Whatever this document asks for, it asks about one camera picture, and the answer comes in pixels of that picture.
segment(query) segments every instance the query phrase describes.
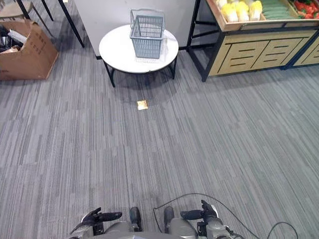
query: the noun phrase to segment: white wall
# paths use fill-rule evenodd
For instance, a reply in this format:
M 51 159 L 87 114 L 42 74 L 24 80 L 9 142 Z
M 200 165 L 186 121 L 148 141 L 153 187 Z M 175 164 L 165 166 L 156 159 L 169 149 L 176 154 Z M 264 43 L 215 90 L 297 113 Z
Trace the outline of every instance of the white wall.
M 152 8 L 165 13 L 166 29 L 186 46 L 195 0 L 75 0 L 94 52 L 110 30 L 130 23 L 130 10 Z

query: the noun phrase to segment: small paper on floor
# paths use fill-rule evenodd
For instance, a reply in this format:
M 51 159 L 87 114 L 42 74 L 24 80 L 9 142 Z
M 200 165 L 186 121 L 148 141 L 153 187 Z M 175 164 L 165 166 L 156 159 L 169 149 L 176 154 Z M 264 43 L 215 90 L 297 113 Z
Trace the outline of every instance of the small paper on floor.
M 138 110 L 141 111 L 141 110 L 146 110 L 149 108 L 148 106 L 148 103 L 146 100 L 142 100 L 142 101 L 137 101 L 138 103 Z

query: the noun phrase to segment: basket handle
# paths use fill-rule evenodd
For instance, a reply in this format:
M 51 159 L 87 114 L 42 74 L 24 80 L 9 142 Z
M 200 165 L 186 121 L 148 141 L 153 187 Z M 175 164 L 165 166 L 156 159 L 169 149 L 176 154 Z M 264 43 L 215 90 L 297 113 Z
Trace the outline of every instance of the basket handle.
M 157 12 L 157 13 L 162 13 L 163 14 L 163 20 L 165 22 L 165 14 L 163 11 L 161 10 L 155 10 L 155 9 L 151 9 L 151 8 L 139 8 L 139 9 L 131 9 L 131 28 L 133 27 L 133 24 L 134 24 L 134 14 L 133 14 L 133 11 L 150 11 L 150 12 Z

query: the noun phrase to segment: wooden display shelf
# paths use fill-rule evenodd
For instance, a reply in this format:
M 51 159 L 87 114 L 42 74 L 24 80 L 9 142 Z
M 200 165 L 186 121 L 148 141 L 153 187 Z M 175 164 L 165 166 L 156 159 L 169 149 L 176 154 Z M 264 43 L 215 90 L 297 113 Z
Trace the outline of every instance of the wooden display shelf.
M 319 19 L 266 20 L 261 15 L 261 21 L 227 22 L 215 0 L 206 0 L 215 21 L 200 21 L 200 1 L 195 2 L 186 49 L 203 82 L 214 75 L 319 63 Z M 298 16 L 288 0 L 280 1 L 292 16 Z M 196 24 L 215 25 L 217 30 L 193 35 Z M 192 45 L 193 38 L 216 33 L 217 41 L 215 36 L 212 43 Z M 212 47 L 207 50 L 208 61 L 200 61 L 195 50 L 207 47 Z
M 298 26 L 318 26 L 319 19 L 298 19 L 298 14 L 288 0 L 280 0 L 288 8 L 292 16 L 295 16 L 296 19 L 288 20 L 266 20 L 266 18 L 261 14 L 260 21 L 241 21 L 241 22 L 227 22 L 218 8 L 215 0 L 206 0 L 210 10 L 215 16 L 215 19 L 223 32 L 228 31 L 238 31 L 238 30 L 252 30 L 252 29 L 262 29 L 262 28 L 278 28 L 285 25 L 284 27 L 298 27 Z

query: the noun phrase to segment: wooden drawer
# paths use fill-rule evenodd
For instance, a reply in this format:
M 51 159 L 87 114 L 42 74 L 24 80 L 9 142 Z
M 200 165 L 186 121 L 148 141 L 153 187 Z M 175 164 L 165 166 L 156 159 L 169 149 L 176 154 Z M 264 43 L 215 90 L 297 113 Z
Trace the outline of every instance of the wooden drawer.
M 289 56 L 290 53 L 301 41 L 302 38 L 270 40 L 251 69 L 256 70 L 285 65 L 293 57 L 293 55 Z
M 307 30 L 228 35 L 219 48 L 209 75 L 284 66 L 315 32 Z
M 228 53 L 220 66 L 219 74 L 249 70 L 269 41 L 259 41 L 256 45 L 249 43 L 235 43 L 226 45 Z
M 311 65 L 319 63 L 319 38 L 304 52 L 294 66 Z

